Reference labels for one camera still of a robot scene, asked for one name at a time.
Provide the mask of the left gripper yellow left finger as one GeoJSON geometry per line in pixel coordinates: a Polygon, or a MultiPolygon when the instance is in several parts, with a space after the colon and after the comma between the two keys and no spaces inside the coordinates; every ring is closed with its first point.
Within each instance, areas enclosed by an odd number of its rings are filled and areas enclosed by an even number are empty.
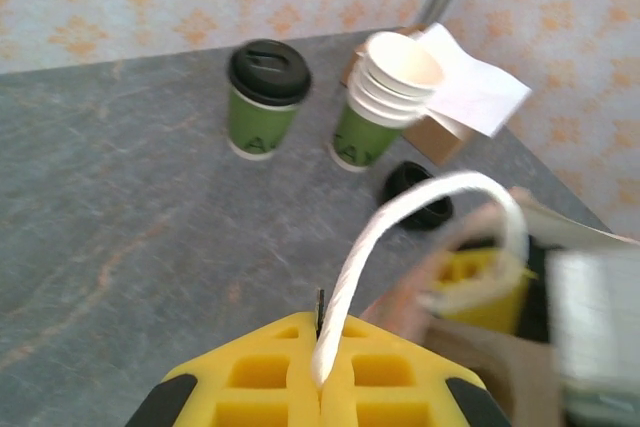
{"type": "Polygon", "coordinates": [[[320,391],[311,354],[324,320],[316,310],[286,316],[174,367],[129,426],[319,426],[320,391]]]}

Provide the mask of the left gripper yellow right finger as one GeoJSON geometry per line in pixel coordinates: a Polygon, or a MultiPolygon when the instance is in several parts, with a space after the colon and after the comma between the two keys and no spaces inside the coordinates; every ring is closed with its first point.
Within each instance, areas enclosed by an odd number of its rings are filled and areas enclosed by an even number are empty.
{"type": "Polygon", "coordinates": [[[322,388],[324,426],[509,426],[470,369],[349,316],[322,388]]]}

